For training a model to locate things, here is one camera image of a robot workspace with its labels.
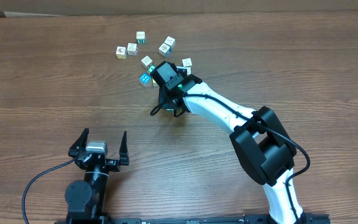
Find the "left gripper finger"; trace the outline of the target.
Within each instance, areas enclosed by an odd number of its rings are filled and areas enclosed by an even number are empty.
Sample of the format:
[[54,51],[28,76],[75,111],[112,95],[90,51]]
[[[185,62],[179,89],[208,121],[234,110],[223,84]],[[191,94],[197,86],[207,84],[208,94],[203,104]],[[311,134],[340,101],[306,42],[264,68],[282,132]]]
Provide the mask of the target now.
[[70,146],[68,155],[78,157],[81,151],[84,151],[88,142],[89,129],[85,128],[79,138]]
[[127,131],[124,131],[119,149],[119,163],[121,166],[129,165],[129,153],[127,148]]

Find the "wooden block red drawing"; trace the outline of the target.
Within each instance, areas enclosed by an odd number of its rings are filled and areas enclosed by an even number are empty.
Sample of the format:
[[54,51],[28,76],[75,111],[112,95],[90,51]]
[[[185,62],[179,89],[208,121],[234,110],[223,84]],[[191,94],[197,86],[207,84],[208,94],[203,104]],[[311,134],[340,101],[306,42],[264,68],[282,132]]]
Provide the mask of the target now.
[[191,67],[193,64],[192,64],[192,61],[191,61],[191,58],[184,58],[182,60],[182,65],[184,67]]

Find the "block with yellow side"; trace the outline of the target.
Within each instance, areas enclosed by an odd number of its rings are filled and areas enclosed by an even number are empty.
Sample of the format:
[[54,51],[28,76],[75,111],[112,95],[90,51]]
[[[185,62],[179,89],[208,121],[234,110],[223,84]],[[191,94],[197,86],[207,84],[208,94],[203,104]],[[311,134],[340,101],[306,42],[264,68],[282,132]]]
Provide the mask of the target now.
[[126,59],[127,57],[127,50],[125,47],[117,46],[116,49],[116,57],[118,59]]

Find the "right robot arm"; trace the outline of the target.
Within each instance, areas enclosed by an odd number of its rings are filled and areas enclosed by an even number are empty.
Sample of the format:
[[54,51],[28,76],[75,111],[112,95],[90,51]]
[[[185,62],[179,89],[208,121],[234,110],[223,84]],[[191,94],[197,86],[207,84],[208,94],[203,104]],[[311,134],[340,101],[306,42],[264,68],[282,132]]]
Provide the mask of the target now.
[[160,88],[160,103],[151,115],[168,105],[175,117],[187,112],[210,120],[228,133],[241,167],[263,187],[271,221],[304,222],[293,186],[297,175],[293,158],[300,147],[290,139],[273,110],[238,105],[174,63],[164,61],[150,75]]

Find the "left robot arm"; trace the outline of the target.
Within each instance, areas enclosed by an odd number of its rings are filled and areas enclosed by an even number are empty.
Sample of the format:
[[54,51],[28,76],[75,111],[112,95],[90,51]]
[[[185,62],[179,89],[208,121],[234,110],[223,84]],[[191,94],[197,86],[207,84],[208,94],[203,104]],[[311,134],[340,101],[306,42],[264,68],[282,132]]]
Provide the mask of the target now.
[[104,200],[109,174],[129,165],[127,133],[122,136],[118,159],[108,159],[106,141],[88,141],[88,134],[89,129],[84,129],[68,150],[68,155],[85,175],[82,180],[72,182],[65,191],[68,204],[65,222],[112,223],[112,218],[103,212]]

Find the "yellow top block left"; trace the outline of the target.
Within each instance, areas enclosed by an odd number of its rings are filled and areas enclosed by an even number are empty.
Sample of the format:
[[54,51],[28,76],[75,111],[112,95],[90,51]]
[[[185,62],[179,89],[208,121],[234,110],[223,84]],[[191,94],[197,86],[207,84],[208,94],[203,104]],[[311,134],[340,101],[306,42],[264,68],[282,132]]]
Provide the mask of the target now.
[[158,84],[154,79],[152,80],[152,84],[153,84],[153,86],[158,87]]

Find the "blue top block left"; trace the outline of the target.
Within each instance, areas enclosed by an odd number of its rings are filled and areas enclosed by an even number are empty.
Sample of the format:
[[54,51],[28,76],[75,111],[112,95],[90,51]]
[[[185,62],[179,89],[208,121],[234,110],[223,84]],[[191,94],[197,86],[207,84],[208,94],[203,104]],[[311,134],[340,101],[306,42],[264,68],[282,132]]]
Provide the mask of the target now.
[[152,86],[152,77],[147,73],[143,73],[139,77],[139,83],[144,87],[150,87]]

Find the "green top number block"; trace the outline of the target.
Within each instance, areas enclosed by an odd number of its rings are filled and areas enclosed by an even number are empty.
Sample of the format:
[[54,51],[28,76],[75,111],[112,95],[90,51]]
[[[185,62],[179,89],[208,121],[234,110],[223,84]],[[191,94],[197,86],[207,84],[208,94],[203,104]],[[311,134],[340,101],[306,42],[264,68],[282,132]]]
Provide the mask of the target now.
[[148,72],[151,73],[154,69],[155,69],[155,65],[151,65],[150,68],[148,69]]

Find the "wooden block near centre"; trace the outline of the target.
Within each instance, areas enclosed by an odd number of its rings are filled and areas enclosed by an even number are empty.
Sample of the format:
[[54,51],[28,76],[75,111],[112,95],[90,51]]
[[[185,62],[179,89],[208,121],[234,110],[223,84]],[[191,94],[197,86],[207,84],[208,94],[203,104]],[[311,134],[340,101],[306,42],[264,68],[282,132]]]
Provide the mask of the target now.
[[153,60],[148,55],[146,55],[141,60],[141,64],[146,70],[148,70],[153,65]]

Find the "block with blue side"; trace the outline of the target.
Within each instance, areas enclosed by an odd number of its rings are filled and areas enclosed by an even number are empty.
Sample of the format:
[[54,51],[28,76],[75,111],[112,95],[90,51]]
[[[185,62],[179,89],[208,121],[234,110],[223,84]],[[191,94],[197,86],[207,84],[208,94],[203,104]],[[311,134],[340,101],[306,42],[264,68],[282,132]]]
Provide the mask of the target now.
[[159,48],[158,48],[158,52],[160,55],[164,56],[164,57],[168,57],[170,55],[170,52],[172,51],[172,48],[163,43]]

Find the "far plain wooden block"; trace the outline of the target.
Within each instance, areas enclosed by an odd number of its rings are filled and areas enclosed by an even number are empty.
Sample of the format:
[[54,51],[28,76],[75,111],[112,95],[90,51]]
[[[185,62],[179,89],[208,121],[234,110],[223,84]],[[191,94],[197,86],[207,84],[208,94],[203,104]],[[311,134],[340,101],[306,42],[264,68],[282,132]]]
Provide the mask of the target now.
[[174,48],[175,44],[176,44],[176,40],[173,37],[168,36],[165,41],[165,44],[169,45],[171,48]]

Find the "block with red side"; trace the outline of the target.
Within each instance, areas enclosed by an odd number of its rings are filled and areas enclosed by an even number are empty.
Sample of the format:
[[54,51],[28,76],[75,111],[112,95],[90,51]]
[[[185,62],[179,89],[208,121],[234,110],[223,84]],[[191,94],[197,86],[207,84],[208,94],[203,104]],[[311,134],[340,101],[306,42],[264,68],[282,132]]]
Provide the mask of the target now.
[[127,54],[128,55],[137,55],[138,46],[135,43],[128,43],[127,45]]

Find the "block with green R side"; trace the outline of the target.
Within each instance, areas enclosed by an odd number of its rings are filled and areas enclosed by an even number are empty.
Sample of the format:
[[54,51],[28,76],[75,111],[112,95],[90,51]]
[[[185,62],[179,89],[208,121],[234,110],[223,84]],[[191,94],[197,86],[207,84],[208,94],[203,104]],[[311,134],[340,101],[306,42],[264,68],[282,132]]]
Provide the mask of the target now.
[[136,40],[138,44],[145,44],[145,32],[144,31],[137,31],[136,32]]

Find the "cardboard backdrop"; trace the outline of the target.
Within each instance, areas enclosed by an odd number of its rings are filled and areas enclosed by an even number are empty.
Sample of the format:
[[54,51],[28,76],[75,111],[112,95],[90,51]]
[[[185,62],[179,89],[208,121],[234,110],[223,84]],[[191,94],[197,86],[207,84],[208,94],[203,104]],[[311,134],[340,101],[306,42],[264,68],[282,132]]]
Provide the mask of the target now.
[[358,11],[358,0],[0,0],[0,17]]

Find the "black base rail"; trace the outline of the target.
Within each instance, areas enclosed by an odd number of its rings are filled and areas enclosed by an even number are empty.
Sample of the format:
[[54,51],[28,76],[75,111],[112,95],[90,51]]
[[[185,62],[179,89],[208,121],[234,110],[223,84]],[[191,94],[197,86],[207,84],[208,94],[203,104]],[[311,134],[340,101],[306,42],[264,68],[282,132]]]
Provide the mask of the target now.
[[151,219],[140,218],[111,218],[105,220],[71,221],[68,218],[55,224],[69,223],[111,223],[111,224],[268,224],[275,223],[269,215],[243,215],[242,217],[214,217],[214,218],[173,218]]

